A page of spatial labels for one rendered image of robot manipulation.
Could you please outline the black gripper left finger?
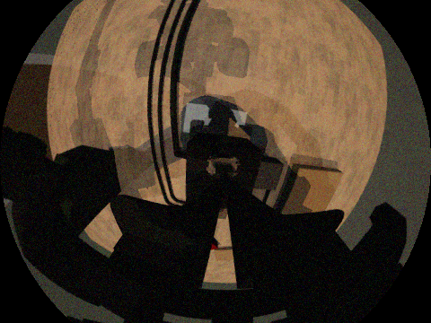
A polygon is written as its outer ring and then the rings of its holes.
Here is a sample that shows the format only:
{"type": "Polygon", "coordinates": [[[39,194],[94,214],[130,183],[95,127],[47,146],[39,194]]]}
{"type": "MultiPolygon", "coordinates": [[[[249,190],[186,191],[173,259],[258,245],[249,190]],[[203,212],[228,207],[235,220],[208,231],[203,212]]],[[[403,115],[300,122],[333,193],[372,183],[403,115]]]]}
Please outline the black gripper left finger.
{"type": "Polygon", "coordinates": [[[194,252],[194,273],[200,275],[198,283],[202,287],[223,190],[223,180],[217,179],[180,207],[121,194],[111,198],[110,207],[122,234],[128,232],[144,240],[194,252]]]}

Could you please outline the flat tan rectangular board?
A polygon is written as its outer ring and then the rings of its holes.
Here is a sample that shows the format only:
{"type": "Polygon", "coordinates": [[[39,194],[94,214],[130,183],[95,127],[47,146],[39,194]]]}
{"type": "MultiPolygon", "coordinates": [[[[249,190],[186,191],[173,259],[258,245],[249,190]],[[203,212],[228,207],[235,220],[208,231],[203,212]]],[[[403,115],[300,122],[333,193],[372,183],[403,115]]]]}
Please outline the flat tan rectangular board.
{"type": "Polygon", "coordinates": [[[338,169],[294,164],[277,211],[283,215],[326,211],[341,176],[338,169]]]}

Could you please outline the flat brown square tile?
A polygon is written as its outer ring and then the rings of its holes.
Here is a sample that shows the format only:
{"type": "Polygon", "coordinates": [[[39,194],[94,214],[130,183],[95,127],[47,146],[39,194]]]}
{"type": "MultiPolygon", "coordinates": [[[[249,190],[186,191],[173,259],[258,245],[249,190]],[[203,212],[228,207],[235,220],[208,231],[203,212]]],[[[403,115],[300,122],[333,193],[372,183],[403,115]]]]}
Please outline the flat brown square tile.
{"type": "Polygon", "coordinates": [[[233,247],[215,249],[216,261],[231,261],[233,259],[233,247]]]}

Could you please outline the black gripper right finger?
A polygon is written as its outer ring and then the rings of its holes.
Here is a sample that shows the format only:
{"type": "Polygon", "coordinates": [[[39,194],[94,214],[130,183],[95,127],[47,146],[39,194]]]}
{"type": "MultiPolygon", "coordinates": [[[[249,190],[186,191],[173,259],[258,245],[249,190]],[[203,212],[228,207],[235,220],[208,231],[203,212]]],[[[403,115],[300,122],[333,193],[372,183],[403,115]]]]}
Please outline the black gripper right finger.
{"type": "Polygon", "coordinates": [[[233,242],[237,288],[254,288],[263,272],[289,240],[334,231],[344,220],[344,211],[284,214],[263,204],[240,184],[229,180],[227,218],[233,242]]]}

